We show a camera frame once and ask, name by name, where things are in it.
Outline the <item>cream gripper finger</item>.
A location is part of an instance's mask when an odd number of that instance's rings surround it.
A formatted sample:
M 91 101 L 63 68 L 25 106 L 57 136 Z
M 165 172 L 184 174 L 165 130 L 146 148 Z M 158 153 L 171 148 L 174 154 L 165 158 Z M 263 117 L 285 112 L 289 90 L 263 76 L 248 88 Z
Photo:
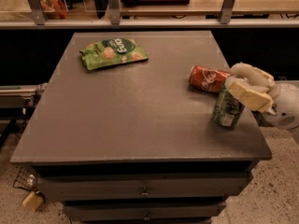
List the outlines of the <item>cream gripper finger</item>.
M 275 85 L 272 75 L 247 63 L 236 63 L 231 67 L 231 73 L 238 78 L 246 79 L 253 86 L 272 88 Z
M 226 90 L 243 106 L 261 113 L 268 111 L 273 104 L 269 89 L 262 85 L 251 85 L 243 78 L 228 77 Z

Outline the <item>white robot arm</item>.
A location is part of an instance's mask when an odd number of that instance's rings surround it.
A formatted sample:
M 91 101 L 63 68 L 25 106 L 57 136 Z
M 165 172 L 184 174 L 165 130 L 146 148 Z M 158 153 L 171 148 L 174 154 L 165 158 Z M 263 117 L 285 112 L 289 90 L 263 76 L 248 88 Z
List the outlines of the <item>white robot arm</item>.
M 299 89 L 276 82 L 269 73 L 246 63 L 236 63 L 230 73 L 225 81 L 227 91 L 272 126 L 289 131 L 299 144 Z

